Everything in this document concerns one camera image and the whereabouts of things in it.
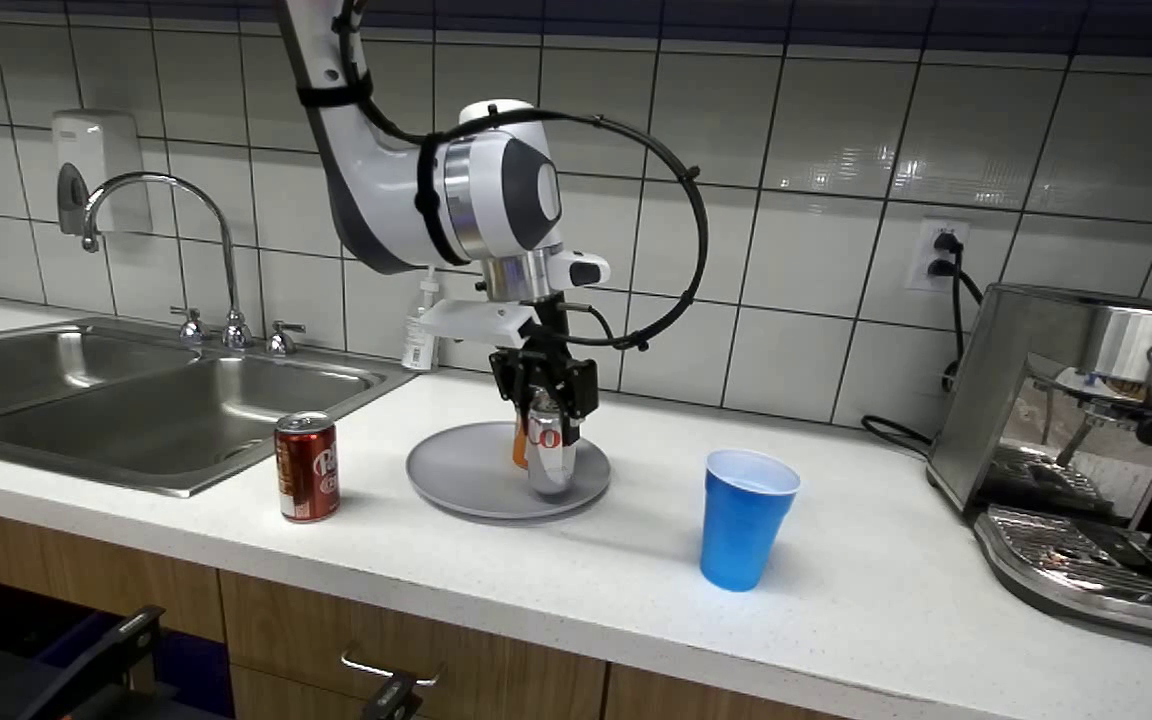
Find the blue plastic cup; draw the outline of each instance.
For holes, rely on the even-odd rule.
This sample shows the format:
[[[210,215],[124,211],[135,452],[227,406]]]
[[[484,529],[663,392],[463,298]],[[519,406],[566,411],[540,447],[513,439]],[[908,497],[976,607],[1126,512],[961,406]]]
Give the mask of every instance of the blue plastic cup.
[[[770,457],[711,452],[703,469],[698,571],[728,591],[757,588],[795,492],[798,476]]]

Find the round gray tray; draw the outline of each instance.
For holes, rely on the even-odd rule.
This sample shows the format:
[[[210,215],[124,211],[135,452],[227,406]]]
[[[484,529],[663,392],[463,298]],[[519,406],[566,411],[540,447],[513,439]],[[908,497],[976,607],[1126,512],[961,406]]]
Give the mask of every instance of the round gray tray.
[[[528,474],[513,465],[513,423],[463,423],[414,444],[409,476],[427,505],[452,515],[523,525],[595,505],[611,484],[611,460],[585,439],[572,487],[534,497]]]

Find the coffee machine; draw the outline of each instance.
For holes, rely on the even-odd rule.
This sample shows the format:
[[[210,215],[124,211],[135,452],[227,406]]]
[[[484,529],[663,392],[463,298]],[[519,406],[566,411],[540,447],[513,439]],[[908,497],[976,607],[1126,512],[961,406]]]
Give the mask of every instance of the coffee machine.
[[[929,476],[1015,596],[1152,632],[1152,303],[997,284]]]

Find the stainless steel sink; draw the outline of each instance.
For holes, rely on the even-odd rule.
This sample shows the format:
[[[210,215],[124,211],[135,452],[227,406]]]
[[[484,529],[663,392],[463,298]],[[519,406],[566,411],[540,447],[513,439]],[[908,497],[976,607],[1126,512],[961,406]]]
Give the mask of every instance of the stainless steel sink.
[[[114,325],[12,333],[0,336],[0,407],[183,365],[190,365],[183,344]]]
[[[395,370],[272,352],[206,357],[128,379],[97,371],[97,383],[69,383],[69,397],[0,406],[0,460],[195,497],[263,460],[275,417],[298,407],[344,417],[395,383],[405,383]]]

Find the white countertop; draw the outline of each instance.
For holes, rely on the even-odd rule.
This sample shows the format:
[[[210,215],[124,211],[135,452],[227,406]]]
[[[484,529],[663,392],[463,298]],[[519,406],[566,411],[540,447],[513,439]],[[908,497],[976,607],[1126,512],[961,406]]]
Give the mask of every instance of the white countertop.
[[[0,330],[54,322],[0,307]],[[532,529],[427,510],[409,452],[509,421],[422,376],[340,421],[344,510],[283,525],[272,460],[195,499],[0,465],[0,515],[843,716],[1152,716],[1152,644],[1002,591],[908,452],[850,431],[603,400],[611,492]],[[788,460],[798,499],[757,591],[697,571],[703,457]]]

